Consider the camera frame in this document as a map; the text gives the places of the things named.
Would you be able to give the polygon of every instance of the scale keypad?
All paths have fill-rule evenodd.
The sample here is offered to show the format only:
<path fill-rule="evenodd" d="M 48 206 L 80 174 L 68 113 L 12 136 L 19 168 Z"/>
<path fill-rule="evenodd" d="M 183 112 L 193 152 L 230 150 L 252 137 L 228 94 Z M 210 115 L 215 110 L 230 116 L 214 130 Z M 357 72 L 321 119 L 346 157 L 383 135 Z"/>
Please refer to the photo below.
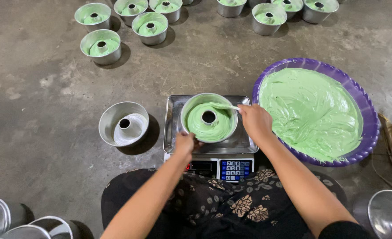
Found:
<path fill-rule="evenodd" d="M 221 160 L 221 179 L 238 181 L 252 172 L 251 160 Z"/>

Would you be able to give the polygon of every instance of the purple plastic basin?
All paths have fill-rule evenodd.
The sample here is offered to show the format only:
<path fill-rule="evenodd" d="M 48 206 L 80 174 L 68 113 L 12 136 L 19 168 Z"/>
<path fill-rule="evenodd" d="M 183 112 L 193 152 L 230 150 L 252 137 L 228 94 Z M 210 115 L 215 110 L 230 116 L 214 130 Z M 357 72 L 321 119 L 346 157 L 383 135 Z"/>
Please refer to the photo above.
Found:
<path fill-rule="evenodd" d="M 346 160 L 334 160 L 333 162 L 320 162 L 315 158 L 310 157 L 309 155 L 295 150 L 278 137 L 280 142 L 284 144 L 284 146 L 286 146 L 286 148 L 288 148 L 299 160 L 318 166 L 343 167 L 357 163 L 358 161 L 361 161 L 367 157 L 369 153 L 373 151 L 373 148 L 376 146 L 377 140 L 379 138 L 379 119 L 377 117 L 377 113 L 374 110 L 374 106 L 372 105 L 371 100 L 364 89 L 351 77 L 349 77 L 347 73 L 344 73 L 342 70 L 334 66 L 308 58 L 291 58 L 275 62 L 267 67 L 256 80 L 252 90 L 252 103 L 259 102 L 259 89 L 262 80 L 271 73 L 277 72 L 284 68 L 303 68 L 313 70 L 323 73 L 340 82 L 343 88 L 345 88 L 352 96 L 361 111 L 361 115 L 363 116 L 363 133 L 361 136 L 363 139 L 361 139 L 361 143 L 356 149 L 340 156 L 342 158 L 346 158 Z"/>

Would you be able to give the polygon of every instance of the black floral clothing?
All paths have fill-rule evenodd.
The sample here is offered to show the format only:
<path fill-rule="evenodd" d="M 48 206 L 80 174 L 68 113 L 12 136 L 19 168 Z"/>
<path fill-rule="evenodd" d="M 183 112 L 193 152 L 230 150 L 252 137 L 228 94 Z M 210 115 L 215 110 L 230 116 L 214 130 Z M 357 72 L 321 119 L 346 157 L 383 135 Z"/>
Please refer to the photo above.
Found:
<path fill-rule="evenodd" d="M 104 227 L 155 171 L 129 171 L 109 182 Z M 265 169 L 238 185 L 183 173 L 148 238 L 303 238 L 308 232 L 275 172 Z"/>

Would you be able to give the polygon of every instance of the concrete floor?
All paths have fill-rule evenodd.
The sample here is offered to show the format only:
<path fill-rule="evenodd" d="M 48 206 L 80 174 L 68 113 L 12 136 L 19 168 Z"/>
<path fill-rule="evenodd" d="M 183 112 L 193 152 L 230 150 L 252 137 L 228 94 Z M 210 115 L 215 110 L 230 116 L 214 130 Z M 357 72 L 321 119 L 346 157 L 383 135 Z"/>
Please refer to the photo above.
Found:
<path fill-rule="evenodd" d="M 273 37 L 252 31 L 248 8 L 227 19 L 214 0 L 195 0 L 153 47 L 114 17 L 124 53 L 110 67 L 97 66 L 79 48 L 86 30 L 73 16 L 88 2 L 0 0 L 0 197 L 28 205 L 36 217 L 79 220 L 99 237 L 100 196 L 109 180 L 162 165 L 169 95 L 250 96 L 262 70 L 281 59 L 309 57 L 341 68 L 392 119 L 392 0 L 349 0 L 322 24 L 293 19 Z M 146 142 L 153 147 L 141 154 L 121 152 L 98 133 L 103 111 L 128 100 L 159 124 Z M 386 158 L 375 159 L 378 168 L 388 166 Z M 369 159 L 310 168 L 340 182 L 350 202 L 389 188 Z M 392 178 L 392 171 L 384 174 Z"/>

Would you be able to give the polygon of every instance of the hand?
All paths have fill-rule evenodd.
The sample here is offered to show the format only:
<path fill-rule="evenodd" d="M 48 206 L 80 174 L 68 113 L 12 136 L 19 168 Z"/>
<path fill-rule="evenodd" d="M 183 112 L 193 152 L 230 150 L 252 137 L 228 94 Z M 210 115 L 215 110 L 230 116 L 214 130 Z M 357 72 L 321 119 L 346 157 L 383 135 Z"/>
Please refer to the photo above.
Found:
<path fill-rule="evenodd" d="M 193 150 L 200 148 L 202 145 L 202 142 L 195 139 L 194 133 L 178 132 L 175 137 L 174 154 L 182 156 L 187 162 L 190 162 Z"/>
<path fill-rule="evenodd" d="M 246 132 L 256 144 L 262 142 L 265 137 L 274 135 L 271 130 L 273 118 L 264 108 L 258 104 L 238 105 L 237 107 L 240 108 L 239 113 L 242 115 Z"/>

